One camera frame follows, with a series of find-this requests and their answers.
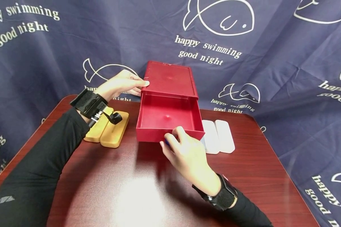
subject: hand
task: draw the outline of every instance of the hand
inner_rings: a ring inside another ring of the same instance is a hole
[[[164,138],[170,147],[161,141],[163,153],[180,174],[207,195],[217,195],[221,181],[207,163],[203,144],[190,137],[182,127],[176,127],[172,134],[167,133]]]
[[[149,81],[144,81],[132,72],[123,69],[116,76],[101,84],[94,93],[110,101],[125,91],[140,96],[140,89],[146,86],[149,86]]]

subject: dark red table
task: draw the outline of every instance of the dark red table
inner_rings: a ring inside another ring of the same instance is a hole
[[[0,175],[0,184],[74,97],[58,104]],[[233,226],[175,172],[158,143],[136,141],[139,103],[112,100],[109,106],[130,114],[120,147],[81,143],[61,175],[48,226]],[[207,155],[213,170],[228,177],[275,227],[319,226],[252,117],[211,110],[201,115],[229,122],[235,141],[233,153]]]

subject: wrist-worn device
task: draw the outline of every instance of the wrist-worn device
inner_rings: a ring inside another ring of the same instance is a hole
[[[210,202],[217,210],[224,211],[227,210],[237,198],[237,191],[225,176],[220,174],[217,174],[217,176],[221,181],[221,190],[216,196],[209,196],[194,185],[192,185],[192,188],[201,195],[202,199]]]
[[[107,115],[103,110],[107,107],[108,102],[99,94],[95,94],[86,88],[70,102],[80,113],[91,119],[89,126],[92,127],[100,118],[101,114],[106,115],[108,120],[116,125],[123,119],[118,113]]]

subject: box lid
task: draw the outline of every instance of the box lid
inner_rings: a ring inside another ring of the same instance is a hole
[[[198,98],[190,67],[149,61],[144,80],[150,85],[143,91]]]

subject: white case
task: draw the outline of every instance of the white case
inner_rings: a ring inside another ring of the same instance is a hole
[[[216,131],[215,124],[210,120],[202,120],[203,129],[205,135],[202,140],[206,148],[207,154],[217,154],[220,152],[220,145],[218,142],[218,135]]]
[[[235,150],[235,143],[232,138],[228,122],[224,120],[216,120],[214,124],[218,134],[220,151],[223,153],[232,153]]]

